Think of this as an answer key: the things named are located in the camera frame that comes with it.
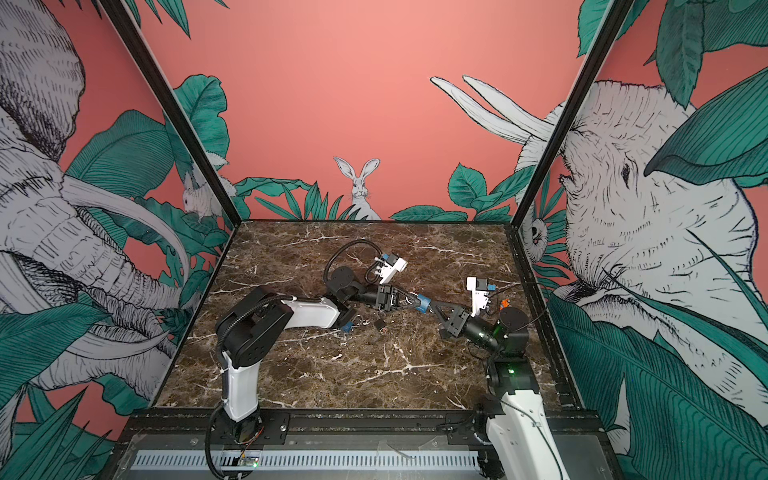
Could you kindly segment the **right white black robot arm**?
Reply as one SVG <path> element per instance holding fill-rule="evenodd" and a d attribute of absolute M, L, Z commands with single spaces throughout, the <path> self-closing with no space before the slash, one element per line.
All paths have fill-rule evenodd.
<path fill-rule="evenodd" d="M 471 420 L 475 438 L 495 453 L 485 469 L 489 478 L 567 479 L 555 445 L 536 376 L 525 355 L 528 316 L 503 306 L 495 324 L 458 304 L 435 302 L 426 308 L 447 334 L 464 337 L 489 353 L 486 380 L 491 405 Z"/>

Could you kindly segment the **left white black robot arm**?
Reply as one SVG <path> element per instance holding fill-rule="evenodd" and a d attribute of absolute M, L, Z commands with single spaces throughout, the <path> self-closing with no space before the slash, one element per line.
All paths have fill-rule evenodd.
<path fill-rule="evenodd" d="M 216 324 L 216 358 L 222 372 L 223 411 L 235 423 L 259 409 L 260 363 L 287 329 L 334 329 L 348 324 L 357 302 L 382 312 L 418 307 L 420 299 L 391 284 L 364 284 L 339 267 L 324 277 L 326 293 L 316 298 L 279 294 L 259 285 Z"/>

